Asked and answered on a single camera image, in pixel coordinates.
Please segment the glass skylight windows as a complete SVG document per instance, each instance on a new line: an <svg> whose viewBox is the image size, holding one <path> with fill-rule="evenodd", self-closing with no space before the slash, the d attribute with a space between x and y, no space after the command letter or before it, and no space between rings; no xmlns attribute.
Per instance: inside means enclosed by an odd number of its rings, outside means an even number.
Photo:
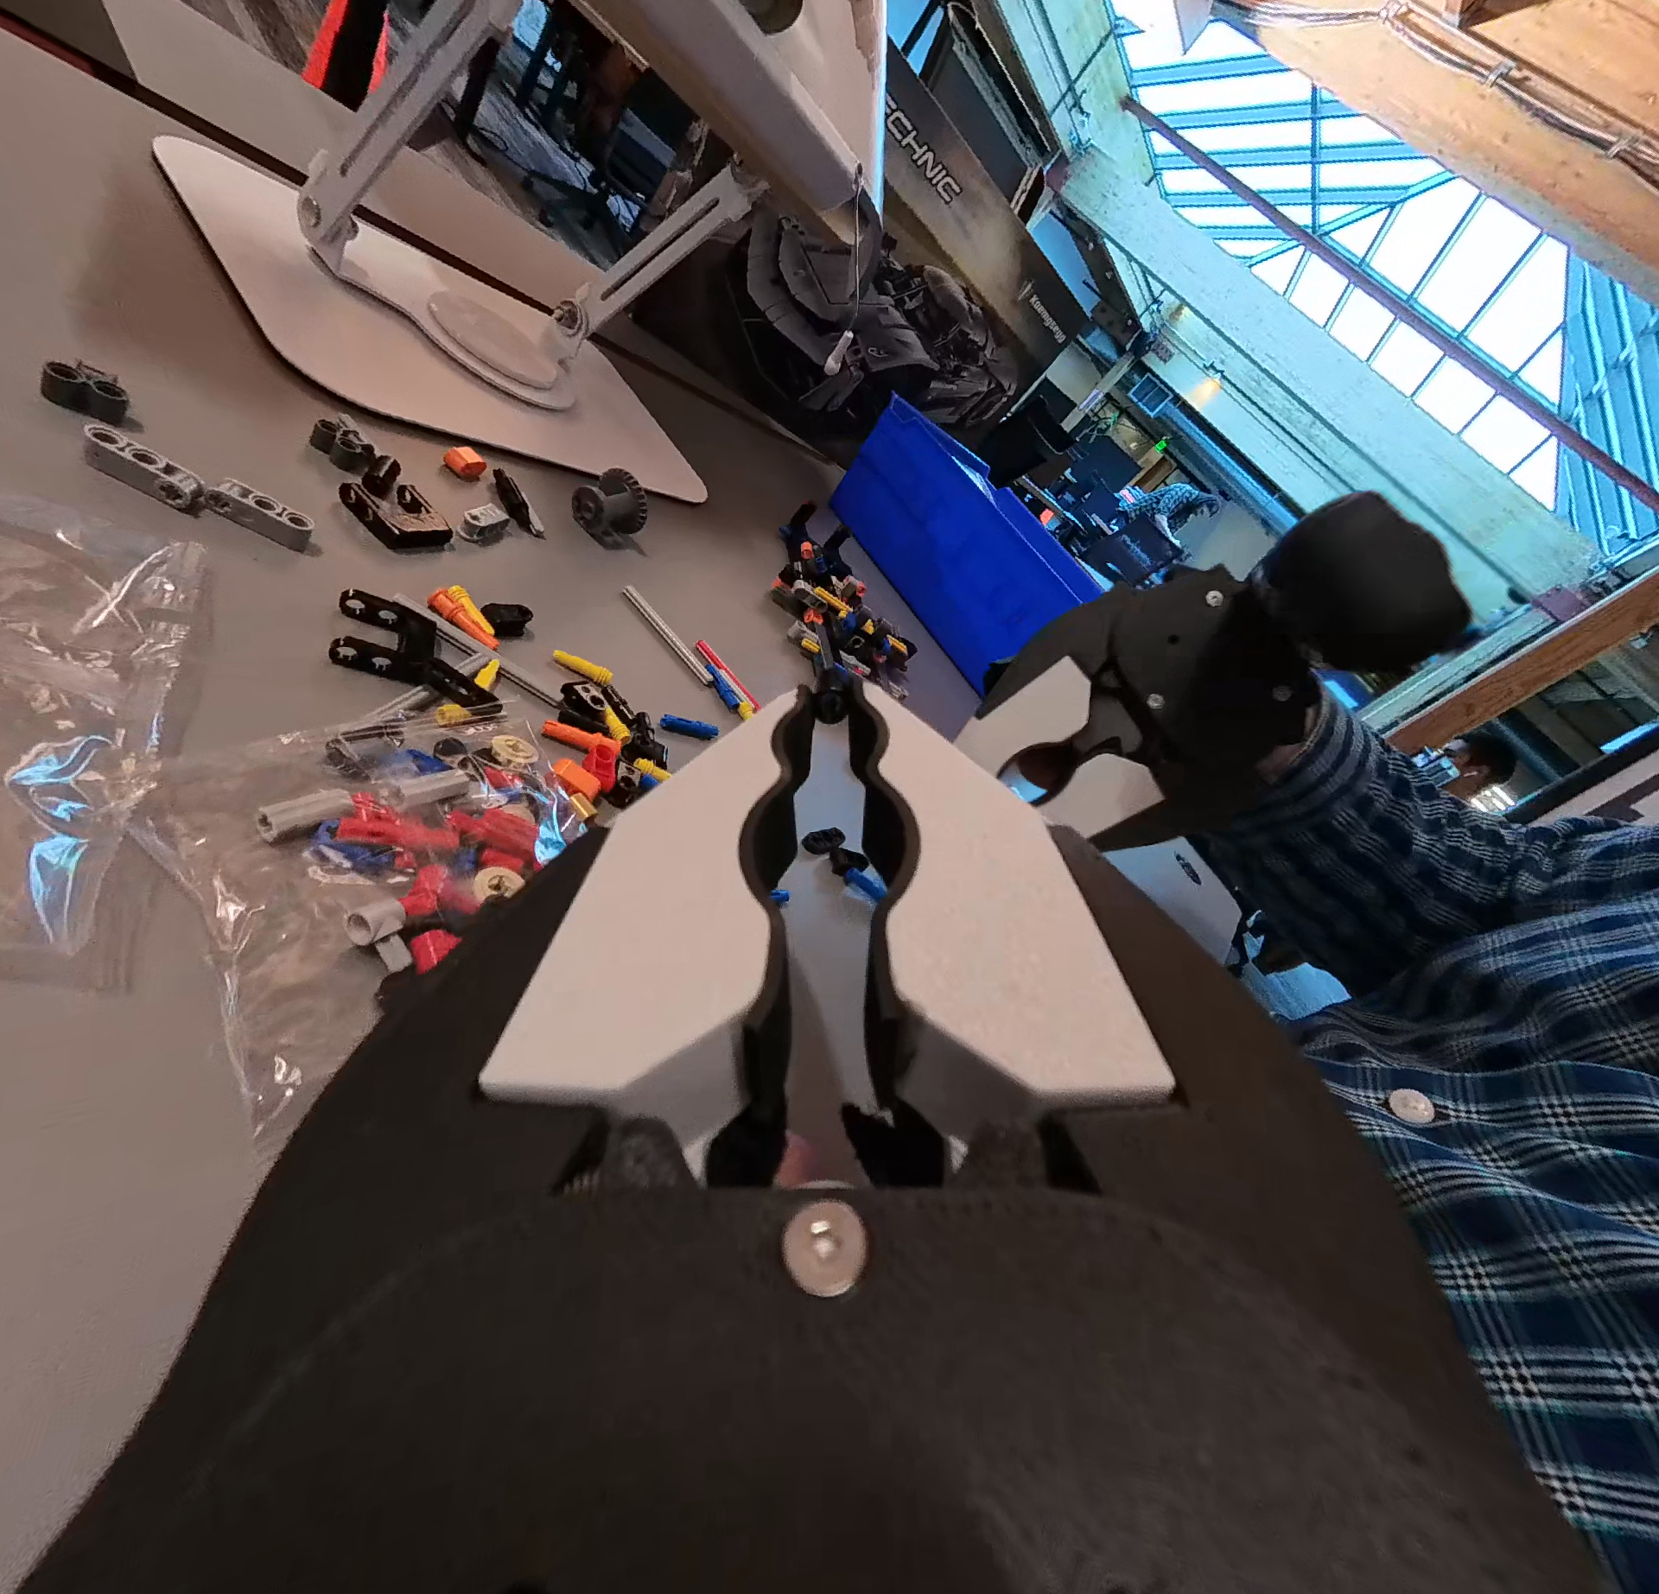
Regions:
<svg viewBox="0 0 1659 1594"><path fill-rule="evenodd" d="M1213 160L1147 131L1174 211L1602 554L1654 541L1651 506L1515 405L1652 487L1652 300L1222 23L1179 55L1127 28L1122 54L1132 97Z"/></svg>

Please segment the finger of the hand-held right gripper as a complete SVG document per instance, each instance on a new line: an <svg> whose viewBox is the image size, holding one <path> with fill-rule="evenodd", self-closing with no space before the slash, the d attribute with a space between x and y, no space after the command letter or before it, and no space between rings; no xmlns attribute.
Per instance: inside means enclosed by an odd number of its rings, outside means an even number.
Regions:
<svg viewBox="0 0 1659 1594"><path fill-rule="evenodd" d="M1168 843L1168 804L1155 775L1118 752L1079 761L1034 810L1094 849L1141 849Z"/></svg>
<svg viewBox="0 0 1659 1594"><path fill-rule="evenodd" d="M959 730L957 750L999 778L1010 770L1027 775L1031 758L1069 761L1093 703L1093 681L1073 658L1060 656L1008 695L995 692L996 701Z"/></svg>

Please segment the long grey lego axle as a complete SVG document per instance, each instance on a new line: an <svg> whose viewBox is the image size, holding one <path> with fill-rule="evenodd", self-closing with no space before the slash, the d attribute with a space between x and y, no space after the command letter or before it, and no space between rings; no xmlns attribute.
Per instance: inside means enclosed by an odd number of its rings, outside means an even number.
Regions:
<svg viewBox="0 0 1659 1594"><path fill-rule="evenodd" d="M645 600L645 596L624 584L622 600L645 623L645 626L662 640L662 645L688 667L688 673L704 686L715 689L717 678L710 663L693 651L693 648L669 624L669 620Z"/></svg>

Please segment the large lego chassis assembly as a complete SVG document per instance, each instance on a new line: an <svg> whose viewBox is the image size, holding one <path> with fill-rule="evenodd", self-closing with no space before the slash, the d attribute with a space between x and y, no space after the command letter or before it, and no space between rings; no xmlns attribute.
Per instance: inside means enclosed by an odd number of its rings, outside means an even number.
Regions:
<svg viewBox="0 0 1659 1594"><path fill-rule="evenodd" d="M802 656L828 651L842 667L898 701L909 696L913 645L869 603L864 579L846 558L852 530L837 524L819 539L819 504L805 500L779 527L782 565L769 592L792 615L788 639Z"/></svg>

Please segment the person's right forearm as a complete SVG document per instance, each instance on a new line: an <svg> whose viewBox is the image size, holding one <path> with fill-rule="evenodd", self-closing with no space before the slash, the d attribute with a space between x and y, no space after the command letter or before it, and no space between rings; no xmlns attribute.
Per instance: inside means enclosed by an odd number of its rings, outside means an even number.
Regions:
<svg viewBox="0 0 1659 1594"><path fill-rule="evenodd" d="M1487 816L1324 708L1247 810L1194 845L1379 1011L1654 1038L1651 823Z"/></svg>

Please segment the dark lego set box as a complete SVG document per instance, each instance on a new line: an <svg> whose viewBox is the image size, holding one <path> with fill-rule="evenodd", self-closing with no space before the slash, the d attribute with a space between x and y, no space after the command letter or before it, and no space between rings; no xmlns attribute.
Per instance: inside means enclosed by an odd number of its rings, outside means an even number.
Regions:
<svg viewBox="0 0 1659 1594"><path fill-rule="evenodd" d="M880 224L846 242L762 201L655 285L633 320L850 460L891 395L983 443L1089 329L1091 310L891 46Z"/></svg>

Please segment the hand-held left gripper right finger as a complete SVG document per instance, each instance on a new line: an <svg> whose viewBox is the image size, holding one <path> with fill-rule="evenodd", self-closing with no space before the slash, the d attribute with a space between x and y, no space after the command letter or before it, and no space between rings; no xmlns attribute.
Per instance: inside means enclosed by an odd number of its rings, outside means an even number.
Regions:
<svg viewBox="0 0 1659 1594"><path fill-rule="evenodd" d="M880 1186L941 1186L953 1141L1068 1113L1164 1107L1176 1073L1057 830L882 690L847 706L869 926L876 1109L847 1134Z"/></svg>

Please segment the black lego bracket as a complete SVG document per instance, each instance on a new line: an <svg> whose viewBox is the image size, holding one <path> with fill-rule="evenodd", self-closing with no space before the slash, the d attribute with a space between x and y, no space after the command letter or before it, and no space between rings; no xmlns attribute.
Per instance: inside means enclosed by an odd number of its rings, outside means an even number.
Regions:
<svg viewBox="0 0 1659 1594"><path fill-rule="evenodd" d="M391 454L375 454L357 478L342 482L338 500L391 550L437 550L455 539L452 524L417 487L402 482L402 465Z"/></svg>

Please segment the pile of lego pieces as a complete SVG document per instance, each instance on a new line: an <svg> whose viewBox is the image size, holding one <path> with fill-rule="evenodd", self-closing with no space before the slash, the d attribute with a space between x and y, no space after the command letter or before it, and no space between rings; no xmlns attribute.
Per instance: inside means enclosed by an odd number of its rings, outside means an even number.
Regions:
<svg viewBox="0 0 1659 1594"><path fill-rule="evenodd" d="M126 388L85 360L45 360L39 366L39 392L53 406L63 406L85 422L107 422L125 431L129 417ZM341 483L357 478L377 450L370 436L347 417L321 417L310 431L310 447L341 473ZM468 506L452 524L455 537L492 541L511 527L532 537L546 533L520 483L497 468L492 483L499 500ZM334 665L360 670L404 686L385 712L366 715L360 724L330 737L329 746L337 763L362 773L402 742L413 722L458 725L473 720L500 715L500 700L483 685L483 665L494 665L503 639L523 634L532 612L509 602L480 606L461 586L438 586L421 606L377 598L362 588L341 596L345 619L393 634L385 648L362 637L341 637L330 643L329 658ZM465 670L445 656L447 648L483 651L483 665ZM679 720L649 720L629 708L615 690L613 676L587 658L557 651L555 663L568 673L566 682L536 700L557 710L545 733L563 746L579 748L582 763L559 765L568 791L583 801L608 799L627 804L655 783L669 778L660 734L681 725Z"/></svg>

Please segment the grey lego differential gear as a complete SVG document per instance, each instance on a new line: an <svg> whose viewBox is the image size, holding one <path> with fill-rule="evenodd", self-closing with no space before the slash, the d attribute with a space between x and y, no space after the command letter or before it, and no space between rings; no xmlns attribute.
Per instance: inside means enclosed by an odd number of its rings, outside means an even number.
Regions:
<svg viewBox="0 0 1659 1594"><path fill-rule="evenodd" d="M572 489L572 521L601 546L627 546L645 529L649 500L633 473L610 466Z"/></svg>

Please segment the blue plastic bin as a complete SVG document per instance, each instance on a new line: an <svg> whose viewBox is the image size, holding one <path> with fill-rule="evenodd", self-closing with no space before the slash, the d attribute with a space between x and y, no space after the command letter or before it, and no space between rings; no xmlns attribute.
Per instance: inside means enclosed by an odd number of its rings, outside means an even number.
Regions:
<svg viewBox="0 0 1659 1594"><path fill-rule="evenodd" d="M1103 593L970 447L902 395L859 443L831 511L976 690L991 663Z"/></svg>

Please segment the red black box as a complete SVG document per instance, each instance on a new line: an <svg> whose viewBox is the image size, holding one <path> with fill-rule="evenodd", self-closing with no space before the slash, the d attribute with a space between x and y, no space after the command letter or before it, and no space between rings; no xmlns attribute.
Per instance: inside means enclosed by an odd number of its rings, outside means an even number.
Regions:
<svg viewBox="0 0 1659 1594"><path fill-rule="evenodd" d="M329 0L304 79L348 109L360 109L386 70L391 0Z"/></svg>

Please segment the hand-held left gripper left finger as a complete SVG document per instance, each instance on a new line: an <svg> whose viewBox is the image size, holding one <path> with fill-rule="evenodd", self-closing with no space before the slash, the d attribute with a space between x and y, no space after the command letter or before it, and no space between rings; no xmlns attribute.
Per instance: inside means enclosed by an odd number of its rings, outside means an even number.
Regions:
<svg viewBox="0 0 1659 1594"><path fill-rule="evenodd" d="M712 1185L777 1179L792 1059L777 889L809 770L797 689L565 853L587 868L481 1069L485 1098L655 1119Z"/></svg>

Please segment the empty clear plastic bag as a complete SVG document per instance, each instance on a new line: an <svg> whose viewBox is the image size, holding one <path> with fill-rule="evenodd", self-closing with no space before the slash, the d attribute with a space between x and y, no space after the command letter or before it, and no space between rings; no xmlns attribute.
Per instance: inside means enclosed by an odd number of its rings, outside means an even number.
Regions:
<svg viewBox="0 0 1659 1594"><path fill-rule="evenodd" d="M3 500L3 970L110 980L100 903L206 640L198 541Z"/></svg>

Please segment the plastic bag with lego pieces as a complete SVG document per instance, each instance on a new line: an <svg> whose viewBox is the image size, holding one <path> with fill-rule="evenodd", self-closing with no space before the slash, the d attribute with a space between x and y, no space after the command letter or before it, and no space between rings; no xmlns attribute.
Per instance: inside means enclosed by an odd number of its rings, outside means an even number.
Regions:
<svg viewBox="0 0 1659 1594"><path fill-rule="evenodd" d="M227 1059L277 1146L373 1024L603 807L582 755L504 712L386 717L178 758L135 811L196 903Z"/></svg>

